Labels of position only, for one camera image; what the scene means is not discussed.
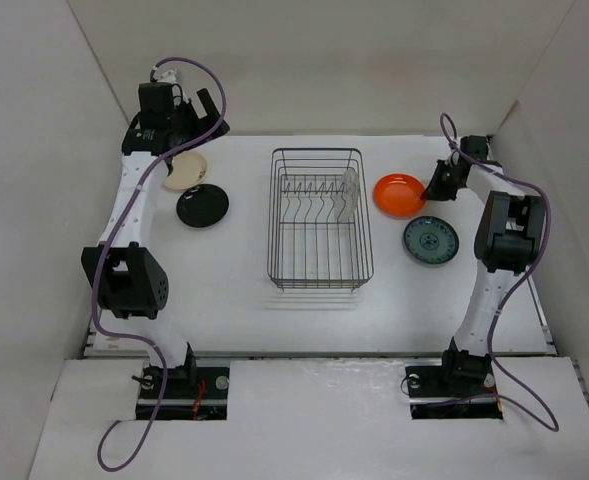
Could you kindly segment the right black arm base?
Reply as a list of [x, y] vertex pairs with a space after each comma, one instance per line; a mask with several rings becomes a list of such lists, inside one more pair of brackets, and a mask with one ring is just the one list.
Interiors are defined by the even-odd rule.
[[401, 389], [410, 399], [413, 420], [502, 420], [499, 401], [491, 396], [493, 384], [482, 380], [448, 379], [437, 365], [405, 368]]

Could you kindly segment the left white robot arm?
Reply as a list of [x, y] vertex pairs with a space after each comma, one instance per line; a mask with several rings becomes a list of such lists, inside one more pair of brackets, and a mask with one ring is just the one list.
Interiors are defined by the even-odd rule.
[[86, 247], [81, 264], [91, 286], [91, 318], [104, 337], [141, 345], [163, 384], [178, 397], [197, 387], [190, 347], [159, 315], [169, 299], [168, 275], [150, 250], [152, 220], [172, 161], [225, 135], [225, 108], [210, 92], [197, 98], [199, 115], [177, 81], [138, 87], [139, 111], [121, 144], [121, 177], [113, 210], [98, 243]]

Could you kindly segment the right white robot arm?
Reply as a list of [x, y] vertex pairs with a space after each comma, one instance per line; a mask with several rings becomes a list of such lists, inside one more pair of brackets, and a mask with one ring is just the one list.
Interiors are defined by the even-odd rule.
[[546, 203], [502, 178], [488, 158], [481, 136], [465, 136], [446, 160], [437, 162], [421, 195], [426, 201], [453, 201], [471, 190], [484, 203], [474, 239], [477, 275], [464, 319], [443, 352], [442, 363], [422, 379], [428, 397], [468, 397], [492, 387], [493, 337], [506, 297], [532, 266], [544, 239]]

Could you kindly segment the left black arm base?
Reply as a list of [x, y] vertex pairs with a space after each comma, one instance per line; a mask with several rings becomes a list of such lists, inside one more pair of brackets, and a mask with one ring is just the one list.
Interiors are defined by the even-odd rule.
[[[222, 421], [227, 419], [230, 369], [223, 366], [200, 366], [190, 378], [180, 378], [171, 371], [156, 415], [160, 421]], [[145, 367], [141, 376], [132, 379], [140, 386], [135, 406], [137, 420], [149, 420], [160, 393], [162, 372]]]

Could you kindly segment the clear glass plate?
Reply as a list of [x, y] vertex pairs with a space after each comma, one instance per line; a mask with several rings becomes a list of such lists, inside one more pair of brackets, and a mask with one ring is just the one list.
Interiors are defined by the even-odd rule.
[[332, 196], [335, 216], [338, 222], [349, 222], [358, 205], [360, 197], [360, 177], [354, 168], [346, 171], [335, 182]]

